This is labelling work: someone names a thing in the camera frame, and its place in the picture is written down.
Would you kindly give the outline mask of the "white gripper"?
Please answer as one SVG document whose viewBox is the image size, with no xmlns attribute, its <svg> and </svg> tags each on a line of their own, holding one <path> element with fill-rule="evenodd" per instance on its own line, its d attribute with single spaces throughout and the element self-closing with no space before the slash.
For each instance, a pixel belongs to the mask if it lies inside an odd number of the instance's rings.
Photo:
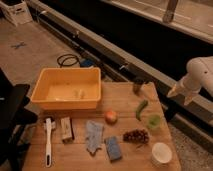
<svg viewBox="0 0 213 171">
<path fill-rule="evenodd" d="M 167 94 L 168 98 L 177 96 L 179 93 L 185 96 L 184 105 L 189 105 L 193 98 L 200 92 L 201 85 L 190 75 L 182 77 L 177 85 L 175 85 Z"/>
</svg>

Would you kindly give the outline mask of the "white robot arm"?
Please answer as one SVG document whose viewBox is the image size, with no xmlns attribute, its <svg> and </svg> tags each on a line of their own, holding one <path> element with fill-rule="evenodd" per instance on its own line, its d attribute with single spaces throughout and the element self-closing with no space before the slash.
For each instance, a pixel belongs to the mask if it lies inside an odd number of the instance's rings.
<svg viewBox="0 0 213 171">
<path fill-rule="evenodd" d="M 213 97 L 213 56 L 196 57 L 187 62 L 187 73 L 169 90 L 167 97 L 182 94 L 188 105 L 204 88 Z"/>
</svg>

